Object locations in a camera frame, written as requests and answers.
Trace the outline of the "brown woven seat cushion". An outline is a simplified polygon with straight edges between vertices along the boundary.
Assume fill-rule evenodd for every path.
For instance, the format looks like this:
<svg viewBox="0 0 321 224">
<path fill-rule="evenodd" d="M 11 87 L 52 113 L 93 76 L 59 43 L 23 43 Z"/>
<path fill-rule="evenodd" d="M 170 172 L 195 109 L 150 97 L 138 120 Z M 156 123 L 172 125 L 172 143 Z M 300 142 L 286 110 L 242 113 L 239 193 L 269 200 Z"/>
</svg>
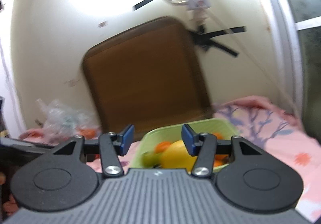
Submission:
<svg viewBox="0 0 321 224">
<path fill-rule="evenodd" d="M 92 47 L 82 69 L 103 132 L 137 133 L 208 119 L 213 110 L 193 41 L 169 16 Z"/>
</svg>

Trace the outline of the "green plastic basket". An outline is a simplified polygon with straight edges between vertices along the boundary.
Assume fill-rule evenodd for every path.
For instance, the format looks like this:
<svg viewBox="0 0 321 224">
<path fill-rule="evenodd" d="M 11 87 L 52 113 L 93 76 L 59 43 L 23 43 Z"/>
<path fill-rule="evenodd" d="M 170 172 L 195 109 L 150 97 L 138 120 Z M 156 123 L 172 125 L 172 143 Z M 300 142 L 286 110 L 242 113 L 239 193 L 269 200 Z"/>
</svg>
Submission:
<svg viewBox="0 0 321 224">
<path fill-rule="evenodd" d="M 224 140 L 230 140 L 232 136 L 238 134 L 237 129 L 225 119 L 207 119 L 189 123 L 190 127 L 196 132 L 220 133 Z M 174 143 L 181 140 L 182 125 L 161 127 L 148 132 L 139 143 L 131 160 L 130 168 L 144 168 L 141 164 L 141 155 L 145 152 L 153 152 L 154 147 L 162 141 Z"/>
</svg>

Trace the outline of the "pink patterned bedsheet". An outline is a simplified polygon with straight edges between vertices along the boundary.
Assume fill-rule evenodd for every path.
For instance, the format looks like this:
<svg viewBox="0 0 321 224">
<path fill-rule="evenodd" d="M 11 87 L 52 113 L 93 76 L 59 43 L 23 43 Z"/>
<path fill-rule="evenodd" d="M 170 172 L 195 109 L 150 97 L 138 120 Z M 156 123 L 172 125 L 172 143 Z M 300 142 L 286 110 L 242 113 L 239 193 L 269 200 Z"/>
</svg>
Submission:
<svg viewBox="0 0 321 224">
<path fill-rule="evenodd" d="M 53 147 L 16 172 L 9 223 L 320 223 L 320 144 L 253 98 L 219 107 L 238 131 L 217 139 L 229 162 L 211 177 L 129 168 L 103 177 L 99 139 Z"/>
</svg>

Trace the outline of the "white power strip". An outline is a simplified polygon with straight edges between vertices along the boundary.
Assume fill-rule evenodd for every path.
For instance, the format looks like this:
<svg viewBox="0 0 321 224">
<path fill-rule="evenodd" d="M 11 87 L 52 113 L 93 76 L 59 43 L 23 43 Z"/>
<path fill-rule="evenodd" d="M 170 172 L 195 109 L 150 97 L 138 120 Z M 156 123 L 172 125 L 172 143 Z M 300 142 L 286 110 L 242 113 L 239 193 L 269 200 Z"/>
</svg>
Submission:
<svg viewBox="0 0 321 224">
<path fill-rule="evenodd" d="M 202 25 L 207 19 L 206 10 L 211 7 L 209 0 L 187 0 L 188 9 L 192 11 L 193 20 Z"/>
</svg>

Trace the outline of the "orange mandarin front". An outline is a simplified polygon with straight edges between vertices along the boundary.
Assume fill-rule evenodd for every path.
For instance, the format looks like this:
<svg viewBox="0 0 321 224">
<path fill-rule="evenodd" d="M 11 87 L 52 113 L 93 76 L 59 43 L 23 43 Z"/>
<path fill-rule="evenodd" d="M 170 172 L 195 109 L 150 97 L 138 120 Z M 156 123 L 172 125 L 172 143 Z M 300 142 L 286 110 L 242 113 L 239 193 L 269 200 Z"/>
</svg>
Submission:
<svg viewBox="0 0 321 224">
<path fill-rule="evenodd" d="M 158 144 L 154 147 L 154 153 L 162 153 L 162 152 L 164 152 L 170 145 L 171 145 L 171 142 L 169 142 L 169 141 L 162 141 L 161 143 L 158 143 Z"/>
</svg>

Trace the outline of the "clear plastic fruit bag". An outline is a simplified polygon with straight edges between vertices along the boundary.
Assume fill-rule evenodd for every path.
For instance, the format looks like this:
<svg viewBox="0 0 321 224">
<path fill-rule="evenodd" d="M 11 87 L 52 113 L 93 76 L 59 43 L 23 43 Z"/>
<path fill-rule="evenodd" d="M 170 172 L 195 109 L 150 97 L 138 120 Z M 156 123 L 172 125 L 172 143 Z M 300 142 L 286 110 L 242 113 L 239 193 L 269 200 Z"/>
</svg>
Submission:
<svg viewBox="0 0 321 224">
<path fill-rule="evenodd" d="M 42 129 L 49 143 L 60 143 L 73 136 L 94 139 L 101 134 L 95 115 L 87 110 L 73 109 L 57 99 L 45 104 L 39 98 L 36 104 L 46 118 Z"/>
</svg>

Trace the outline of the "orange cherry tomato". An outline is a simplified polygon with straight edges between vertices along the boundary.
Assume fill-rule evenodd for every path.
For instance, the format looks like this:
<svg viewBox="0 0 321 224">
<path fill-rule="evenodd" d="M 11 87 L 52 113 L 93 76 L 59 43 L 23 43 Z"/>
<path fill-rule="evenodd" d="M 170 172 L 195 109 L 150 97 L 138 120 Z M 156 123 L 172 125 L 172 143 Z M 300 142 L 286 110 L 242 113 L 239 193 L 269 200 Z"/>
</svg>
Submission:
<svg viewBox="0 0 321 224">
<path fill-rule="evenodd" d="M 229 162 L 228 154 L 217 154 L 214 158 L 214 167 L 225 165 Z"/>
</svg>

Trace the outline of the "orange mandarin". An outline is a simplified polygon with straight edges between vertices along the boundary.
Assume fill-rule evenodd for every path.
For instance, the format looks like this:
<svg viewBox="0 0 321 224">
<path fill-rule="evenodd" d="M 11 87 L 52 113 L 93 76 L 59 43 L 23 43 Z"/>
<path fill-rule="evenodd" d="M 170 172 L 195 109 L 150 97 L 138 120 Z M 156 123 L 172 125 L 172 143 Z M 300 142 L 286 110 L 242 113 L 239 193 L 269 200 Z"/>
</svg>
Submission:
<svg viewBox="0 0 321 224">
<path fill-rule="evenodd" d="M 224 140 L 224 137 L 220 133 L 212 133 L 214 136 L 217 137 L 219 140 Z"/>
<path fill-rule="evenodd" d="M 162 141 L 161 143 L 158 143 L 158 144 L 154 147 L 154 153 L 162 153 L 162 152 L 164 152 L 170 145 L 171 145 L 171 142 L 169 142 L 169 141 Z"/>
</svg>

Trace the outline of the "white window frame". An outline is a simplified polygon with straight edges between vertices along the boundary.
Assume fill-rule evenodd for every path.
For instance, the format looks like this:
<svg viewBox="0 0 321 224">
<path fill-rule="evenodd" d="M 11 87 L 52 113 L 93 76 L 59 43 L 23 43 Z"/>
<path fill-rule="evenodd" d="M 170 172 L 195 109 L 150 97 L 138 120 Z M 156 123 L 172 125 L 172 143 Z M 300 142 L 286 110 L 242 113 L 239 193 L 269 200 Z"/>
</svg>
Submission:
<svg viewBox="0 0 321 224">
<path fill-rule="evenodd" d="M 320 126 L 320 0 L 270 0 L 281 85 L 308 132 Z"/>
</svg>

